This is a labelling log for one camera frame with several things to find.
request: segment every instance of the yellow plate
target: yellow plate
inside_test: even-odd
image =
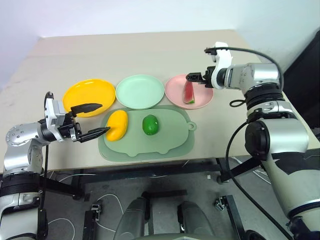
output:
[[[102,104],[102,107],[97,110],[77,114],[77,117],[87,118],[107,110],[115,99],[115,87],[110,82],[101,79],[88,79],[70,87],[64,94],[62,102],[67,112],[71,111],[71,107],[81,104]]]

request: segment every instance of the gray floor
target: gray floor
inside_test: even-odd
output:
[[[197,203],[207,215],[217,237],[233,239],[233,230],[227,210],[219,212],[213,206],[217,196],[233,195],[237,204],[242,223],[246,230],[259,232],[267,240],[282,240],[284,236],[278,229],[251,204],[251,202],[238,190],[233,182],[219,185],[216,182],[218,173],[192,173],[158,178],[136,178],[112,180],[108,182],[90,183],[86,185],[86,192],[90,192],[90,201],[75,201],[71,197],[47,192],[45,208],[48,220],[67,218],[75,226],[75,240],[82,239],[85,211],[90,209],[94,200],[100,196],[116,194],[124,210],[129,203],[139,197],[143,191],[160,192],[186,189],[186,196],[156,198],[152,200],[152,214],[154,233],[178,233],[177,206],[182,201]],[[62,175],[53,176],[61,179]],[[284,228],[288,222],[279,203],[276,200],[271,185],[265,183],[253,173],[240,176],[239,182]],[[121,210],[117,200],[108,196],[103,199],[103,213],[100,223],[111,229],[116,229],[121,219]],[[48,240],[71,240],[73,230],[64,220],[49,225]],[[111,240],[114,233],[98,227],[97,240]]]

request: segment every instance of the cutting board handle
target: cutting board handle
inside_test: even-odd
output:
[[[193,121],[188,121],[186,124],[189,126],[189,131],[194,131],[197,129],[197,124]]]

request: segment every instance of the yellow mango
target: yellow mango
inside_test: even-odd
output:
[[[123,110],[112,113],[106,123],[110,129],[106,132],[105,137],[108,141],[118,141],[126,133],[128,127],[128,114]]]

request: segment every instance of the white wall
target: white wall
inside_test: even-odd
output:
[[[319,26],[319,0],[0,0],[0,87],[39,37],[236,29],[285,69]]]

